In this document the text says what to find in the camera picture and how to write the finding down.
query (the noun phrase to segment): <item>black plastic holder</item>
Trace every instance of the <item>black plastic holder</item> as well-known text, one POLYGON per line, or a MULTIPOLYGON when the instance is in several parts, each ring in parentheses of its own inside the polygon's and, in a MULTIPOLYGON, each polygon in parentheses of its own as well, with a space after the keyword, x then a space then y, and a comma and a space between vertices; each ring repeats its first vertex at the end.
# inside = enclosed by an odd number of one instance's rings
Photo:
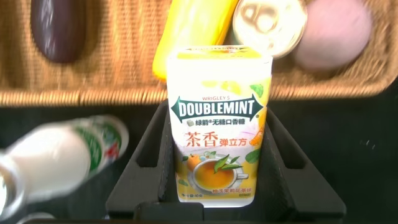
POLYGON ((150 221, 339 222, 346 207, 299 145, 268 110, 256 194, 241 208, 203 208, 180 203, 167 102, 148 125, 106 209, 112 219, 150 221))

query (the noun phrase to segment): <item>tea cup illustration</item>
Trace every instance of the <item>tea cup illustration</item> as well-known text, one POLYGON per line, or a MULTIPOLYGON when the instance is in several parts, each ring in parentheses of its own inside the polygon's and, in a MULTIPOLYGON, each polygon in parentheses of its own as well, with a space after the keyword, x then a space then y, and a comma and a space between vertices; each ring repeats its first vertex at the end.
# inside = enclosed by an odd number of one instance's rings
POLYGON ((236 182, 249 178, 249 175, 239 173, 237 169, 219 169, 215 172, 217 161, 218 159, 207 159, 197 164, 192 171, 193 183, 202 192, 210 193, 213 189, 236 187, 236 182))

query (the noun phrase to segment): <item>woven tray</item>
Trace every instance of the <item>woven tray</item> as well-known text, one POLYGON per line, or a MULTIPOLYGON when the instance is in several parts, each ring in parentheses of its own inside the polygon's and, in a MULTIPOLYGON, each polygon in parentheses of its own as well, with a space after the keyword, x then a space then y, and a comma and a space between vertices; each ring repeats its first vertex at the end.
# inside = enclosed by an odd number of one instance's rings
MULTIPOLYGON (((164 83, 152 75, 152 59, 171 0, 84 1, 86 49, 81 60, 67 66, 48 62, 36 49, 29 0, 1 1, 1 106, 154 104, 166 99, 164 83)), ((289 57, 277 60, 271 98, 371 96, 391 84, 398 66, 398 2, 366 4, 373 12, 373 37, 355 63, 337 72, 312 74, 294 66, 289 57)))

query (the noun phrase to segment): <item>purple eggplant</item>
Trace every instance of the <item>purple eggplant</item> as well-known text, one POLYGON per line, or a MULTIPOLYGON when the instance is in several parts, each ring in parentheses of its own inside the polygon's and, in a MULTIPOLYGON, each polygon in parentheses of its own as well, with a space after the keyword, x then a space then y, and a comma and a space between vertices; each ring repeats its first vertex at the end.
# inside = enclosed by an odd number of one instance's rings
POLYGON ((32 35, 49 60, 71 63, 79 58, 86 39, 85 10, 85 0, 32 0, 32 35))

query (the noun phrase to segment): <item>pink round fruit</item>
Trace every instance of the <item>pink round fruit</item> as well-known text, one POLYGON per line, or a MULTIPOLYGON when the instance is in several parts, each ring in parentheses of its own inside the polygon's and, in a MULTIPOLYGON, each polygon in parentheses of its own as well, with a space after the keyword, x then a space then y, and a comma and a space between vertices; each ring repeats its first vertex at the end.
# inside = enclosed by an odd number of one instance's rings
POLYGON ((330 70, 354 60, 369 42, 372 16, 362 0, 315 0, 294 51, 295 61, 309 70, 330 70))

